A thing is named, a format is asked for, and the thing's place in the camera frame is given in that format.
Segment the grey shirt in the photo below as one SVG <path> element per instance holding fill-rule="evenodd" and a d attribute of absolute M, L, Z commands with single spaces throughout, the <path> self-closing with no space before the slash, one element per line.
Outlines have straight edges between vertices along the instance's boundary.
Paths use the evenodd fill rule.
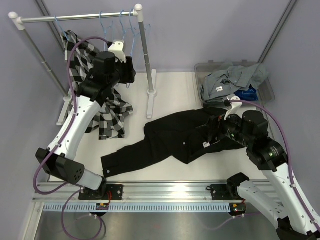
<path fill-rule="evenodd" d="M 222 102 L 223 98 L 238 90 L 247 91 L 250 86 L 257 90 L 267 80 L 269 72 L 265 65 L 235 65 L 231 61 L 219 64 L 199 84 L 201 100 L 208 105 Z"/>

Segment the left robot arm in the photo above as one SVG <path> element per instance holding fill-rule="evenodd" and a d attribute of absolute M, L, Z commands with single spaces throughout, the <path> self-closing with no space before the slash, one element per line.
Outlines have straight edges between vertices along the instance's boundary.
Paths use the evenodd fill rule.
<path fill-rule="evenodd" d="M 110 51 L 98 53 L 92 64 L 75 92 L 75 103 L 60 132 L 46 149 L 39 148 L 35 157 L 45 173 L 89 190 L 101 200 L 108 192 L 106 178 L 86 169 L 75 157 L 90 122 L 112 95 L 114 86 L 133 83 L 136 71 L 132 57 L 120 59 Z"/>

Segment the blue plaid shirt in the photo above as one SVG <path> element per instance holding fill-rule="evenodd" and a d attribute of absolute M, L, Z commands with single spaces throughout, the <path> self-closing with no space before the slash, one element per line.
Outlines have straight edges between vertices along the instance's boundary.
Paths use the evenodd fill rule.
<path fill-rule="evenodd" d="M 237 90 L 234 94 L 241 100 L 248 102 L 256 102 L 259 100 L 257 90 L 252 86 L 250 86 L 248 90 Z"/>

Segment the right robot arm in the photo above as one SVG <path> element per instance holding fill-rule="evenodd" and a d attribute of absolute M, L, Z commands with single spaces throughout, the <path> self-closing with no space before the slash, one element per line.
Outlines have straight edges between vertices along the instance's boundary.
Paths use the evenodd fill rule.
<path fill-rule="evenodd" d="M 320 216 L 310 205 L 289 169 L 289 157 L 283 147 L 269 137 L 268 121 L 256 110 L 242 117 L 236 114 L 212 116 L 206 126 L 209 139 L 228 138 L 246 148 L 249 160 L 268 179 L 280 202 L 259 190 L 243 173 L 227 180 L 230 198 L 249 201 L 274 226 L 281 240 L 318 240 Z"/>

